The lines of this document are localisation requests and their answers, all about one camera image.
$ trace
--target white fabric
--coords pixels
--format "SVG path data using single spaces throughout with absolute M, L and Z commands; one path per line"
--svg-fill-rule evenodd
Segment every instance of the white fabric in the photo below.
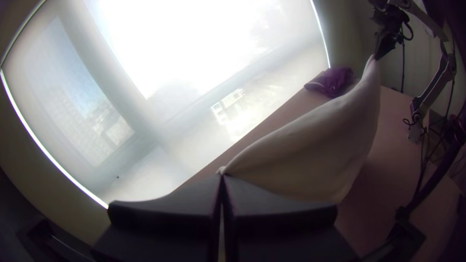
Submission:
M 340 202 L 372 147 L 380 85 L 371 56 L 351 91 L 257 140 L 220 173 L 285 197 Z

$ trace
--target cable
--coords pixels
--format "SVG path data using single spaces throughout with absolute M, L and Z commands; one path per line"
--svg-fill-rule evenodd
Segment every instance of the cable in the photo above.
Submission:
M 411 40 L 414 38 L 413 29 L 412 29 L 411 26 L 409 26 L 409 24 L 406 23 L 406 22 L 404 22 L 404 25 L 408 28 L 409 32 L 411 33 L 411 37 L 408 38 L 408 37 L 406 37 L 406 36 L 403 34 L 403 38 L 404 38 L 406 41 L 411 41 Z
M 416 119 L 413 123 L 411 123 L 411 122 L 409 121 L 409 119 L 403 118 L 403 123 L 405 123 L 405 124 L 408 125 L 408 126 L 413 126 L 413 125 L 415 125 L 415 124 L 417 123 L 417 119 Z
M 424 128 L 424 132 L 422 134 L 422 144 L 421 144 L 421 172 L 419 174 L 419 178 L 417 179 L 417 185 L 416 185 L 416 190 L 414 191 L 414 197 L 419 193 L 421 190 L 421 185 L 422 181 L 424 180 L 424 174 L 427 169 L 427 162 L 426 158 L 423 157 L 424 155 L 424 139 L 427 136 L 427 150 L 426 150 L 426 155 L 429 154 L 429 147 L 430 147 L 430 139 L 429 139 L 429 133 L 427 132 L 427 128 Z
M 401 45 L 403 46 L 403 67 L 402 67 L 402 74 L 401 74 L 401 93 L 403 94 L 404 93 L 404 56 L 405 56 L 405 47 L 404 47 L 404 40 L 406 39 L 406 37 L 404 36 L 404 33 L 403 33 L 403 26 L 401 26 L 401 35 L 403 35 L 403 40 L 401 42 Z

